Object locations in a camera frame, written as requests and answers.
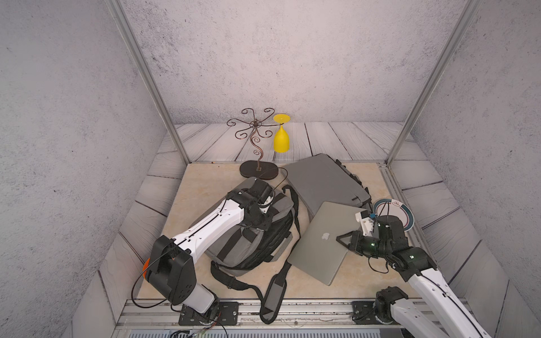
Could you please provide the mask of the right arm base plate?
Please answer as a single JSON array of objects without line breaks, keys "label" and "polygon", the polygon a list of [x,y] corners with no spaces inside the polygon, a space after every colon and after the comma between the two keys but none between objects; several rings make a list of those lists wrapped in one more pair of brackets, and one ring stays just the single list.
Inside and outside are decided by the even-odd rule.
[{"label": "right arm base plate", "polygon": [[375,301],[353,301],[352,320],[357,325],[394,325],[390,305]]}]

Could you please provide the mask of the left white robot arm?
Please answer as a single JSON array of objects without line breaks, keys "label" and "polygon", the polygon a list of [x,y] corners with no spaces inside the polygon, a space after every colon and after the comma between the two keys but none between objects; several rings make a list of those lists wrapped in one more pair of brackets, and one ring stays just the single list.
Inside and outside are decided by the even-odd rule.
[{"label": "left white robot arm", "polygon": [[161,236],[153,245],[142,277],[171,305],[185,305],[206,318],[218,309],[216,294],[197,282],[195,263],[207,249],[236,225],[266,229],[273,188],[254,178],[252,186],[230,191],[186,231],[169,238]]}]

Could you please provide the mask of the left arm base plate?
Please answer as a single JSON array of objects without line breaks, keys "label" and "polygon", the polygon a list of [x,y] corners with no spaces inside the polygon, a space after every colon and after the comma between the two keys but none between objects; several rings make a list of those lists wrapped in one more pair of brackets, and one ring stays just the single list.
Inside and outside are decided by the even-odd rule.
[{"label": "left arm base plate", "polygon": [[214,303],[207,312],[198,313],[193,308],[183,305],[178,324],[180,326],[224,325],[235,326],[238,323],[240,304],[236,301]]}]

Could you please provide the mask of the grey zippered laptop bag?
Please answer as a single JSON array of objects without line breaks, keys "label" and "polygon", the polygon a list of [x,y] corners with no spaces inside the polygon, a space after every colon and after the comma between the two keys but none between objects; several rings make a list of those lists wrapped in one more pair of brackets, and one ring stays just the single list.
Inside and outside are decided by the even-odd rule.
[{"label": "grey zippered laptop bag", "polygon": [[293,225],[300,227],[297,218],[300,201],[290,185],[282,187],[280,192],[273,188],[273,193],[268,209],[272,216],[270,228],[260,230],[236,225],[204,253],[215,265],[231,275],[243,275],[263,262],[272,262],[280,257],[274,251],[287,247]]}]

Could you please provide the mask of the silver apple laptop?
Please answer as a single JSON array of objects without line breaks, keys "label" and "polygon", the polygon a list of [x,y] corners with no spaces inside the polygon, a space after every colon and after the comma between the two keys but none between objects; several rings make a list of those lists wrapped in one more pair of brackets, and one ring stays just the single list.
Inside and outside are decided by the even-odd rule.
[{"label": "silver apple laptop", "polygon": [[356,215],[368,217],[370,211],[329,201],[322,203],[288,262],[321,283],[331,285],[348,252],[337,237],[361,228]]}]

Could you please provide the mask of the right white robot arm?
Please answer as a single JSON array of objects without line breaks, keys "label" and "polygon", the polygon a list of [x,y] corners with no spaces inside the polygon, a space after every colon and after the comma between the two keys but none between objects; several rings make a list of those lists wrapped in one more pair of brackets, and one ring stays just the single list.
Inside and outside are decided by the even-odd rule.
[{"label": "right white robot arm", "polygon": [[359,230],[337,236],[337,242],[359,256],[384,259],[421,296],[442,328],[422,314],[399,287],[387,287],[376,294],[370,314],[379,323],[400,324],[414,337],[490,336],[445,282],[434,260],[409,244],[399,218],[374,215],[359,222]]}]

